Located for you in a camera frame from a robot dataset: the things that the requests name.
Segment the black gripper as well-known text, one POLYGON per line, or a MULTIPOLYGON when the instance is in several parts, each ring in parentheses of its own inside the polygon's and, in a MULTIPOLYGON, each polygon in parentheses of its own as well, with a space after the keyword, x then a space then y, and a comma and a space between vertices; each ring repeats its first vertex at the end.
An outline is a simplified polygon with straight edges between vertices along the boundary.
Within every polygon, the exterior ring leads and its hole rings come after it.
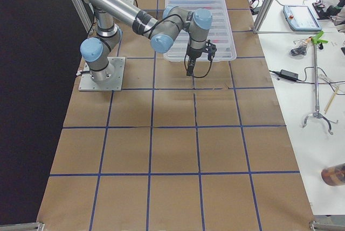
POLYGON ((194 68, 196 59, 202 56, 202 53, 207 54, 207 60, 212 61, 215 57, 217 48, 216 45, 211 43, 210 40, 207 40, 206 43, 202 48, 193 48, 190 44, 187 45, 187 55, 188 55, 188 63, 187 63, 187 76, 194 75, 194 68))

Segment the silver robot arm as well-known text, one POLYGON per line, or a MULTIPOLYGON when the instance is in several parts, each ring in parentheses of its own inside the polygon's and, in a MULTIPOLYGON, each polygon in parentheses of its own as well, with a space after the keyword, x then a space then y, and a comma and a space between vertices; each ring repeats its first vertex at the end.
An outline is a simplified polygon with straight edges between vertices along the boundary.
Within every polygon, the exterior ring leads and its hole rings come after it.
POLYGON ((216 45, 207 39, 212 23, 212 14, 207 9, 191 11, 169 5, 163 19, 157 20, 127 0, 81 1, 92 6, 97 22, 96 37, 87 38, 80 45, 81 55, 94 82, 102 83, 114 76, 115 66, 111 65, 108 55, 122 38, 115 19, 131 27, 134 33, 147 37, 158 53, 168 52, 179 33, 187 32, 185 69, 188 76, 193 75, 195 62, 203 53, 207 53, 209 61, 215 56, 216 45))

